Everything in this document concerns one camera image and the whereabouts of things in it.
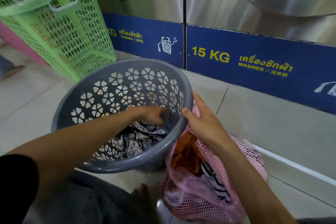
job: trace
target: orange cloth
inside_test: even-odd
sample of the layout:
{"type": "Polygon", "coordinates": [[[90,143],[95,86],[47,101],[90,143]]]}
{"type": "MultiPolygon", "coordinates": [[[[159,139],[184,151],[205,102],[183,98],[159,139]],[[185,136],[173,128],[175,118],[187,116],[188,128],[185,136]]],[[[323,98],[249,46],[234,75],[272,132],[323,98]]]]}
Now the orange cloth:
{"type": "Polygon", "coordinates": [[[191,133],[184,133],[177,141],[170,167],[172,169],[184,167],[195,176],[203,174],[201,161],[205,160],[195,145],[197,137],[191,133]]]}

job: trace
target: hand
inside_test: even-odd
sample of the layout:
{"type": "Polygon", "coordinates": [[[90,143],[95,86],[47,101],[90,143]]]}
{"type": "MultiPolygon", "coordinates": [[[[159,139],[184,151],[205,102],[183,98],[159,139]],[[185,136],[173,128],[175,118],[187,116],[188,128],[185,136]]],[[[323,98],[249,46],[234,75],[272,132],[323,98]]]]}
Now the hand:
{"type": "Polygon", "coordinates": [[[162,115],[167,113],[167,109],[161,106],[140,106],[135,107],[139,111],[138,121],[145,121],[152,125],[163,126],[162,115]]]}
{"type": "Polygon", "coordinates": [[[228,139],[232,141],[216,115],[212,113],[201,97],[196,92],[192,94],[201,115],[198,118],[187,108],[182,109],[182,115],[188,120],[189,126],[195,135],[202,142],[207,143],[213,148],[228,139]]]}

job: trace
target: pink mesh laundry bag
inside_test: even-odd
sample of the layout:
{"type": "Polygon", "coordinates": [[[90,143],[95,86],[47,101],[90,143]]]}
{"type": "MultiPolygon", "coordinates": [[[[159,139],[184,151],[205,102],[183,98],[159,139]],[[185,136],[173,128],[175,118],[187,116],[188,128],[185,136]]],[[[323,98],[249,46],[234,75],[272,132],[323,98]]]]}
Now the pink mesh laundry bag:
{"type": "MultiPolygon", "coordinates": [[[[194,105],[192,111],[196,116],[200,116],[196,105],[194,105]]],[[[186,128],[186,131],[193,133],[189,127],[186,128]]],[[[267,172],[259,152],[248,141],[241,141],[234,135],[230,135],[230,137],[266,181],[267,172]]],[[[246,213],[233,186],[230,184],[228,175],[220,159],[211,152],[207,145],[203,144],[200,140],[196,141],[195,145],[205,158],[205,161],[212,167],[220,182],[229,192],[232,199],[230,203],[221,200],[208,184],[202,182],[201,177],[196,177],[182,167],[174,170],[171,169],[170,162],[176,144],[177,142],[166,157],[167,173],[161,185],[163,198],[171,207],[173,214],[182,220],[212,223],[241,222],[245,218],[246,213]]]]}

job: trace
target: gray pants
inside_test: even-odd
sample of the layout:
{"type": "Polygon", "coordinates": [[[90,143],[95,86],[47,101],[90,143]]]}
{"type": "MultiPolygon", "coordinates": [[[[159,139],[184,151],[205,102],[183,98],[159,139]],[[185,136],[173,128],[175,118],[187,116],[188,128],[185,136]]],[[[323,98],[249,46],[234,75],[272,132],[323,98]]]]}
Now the gray pants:
{"type": "Polygon", "coordinates": [[[95,176],[76,171],[66,186],[35,203],[23,224],[152,224],[148,198],[128,193],[95,176]]]}
{"type": "Polygon", "coordinates": [[[13,62],[0,55],[0,77],[3,77],[14,67],[13,62]]]}

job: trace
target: black sleeve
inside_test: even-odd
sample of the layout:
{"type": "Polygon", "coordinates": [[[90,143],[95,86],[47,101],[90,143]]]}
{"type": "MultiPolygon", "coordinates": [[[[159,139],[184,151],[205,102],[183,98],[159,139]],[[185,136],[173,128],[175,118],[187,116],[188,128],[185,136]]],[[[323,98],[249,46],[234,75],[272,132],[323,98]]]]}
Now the black sleeve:
{"type": "Polygon", "coordinates": [[[12,154],[0,157],[1,218],[22,223],[39,187],[39,175],[34,160],[12,154]]]}

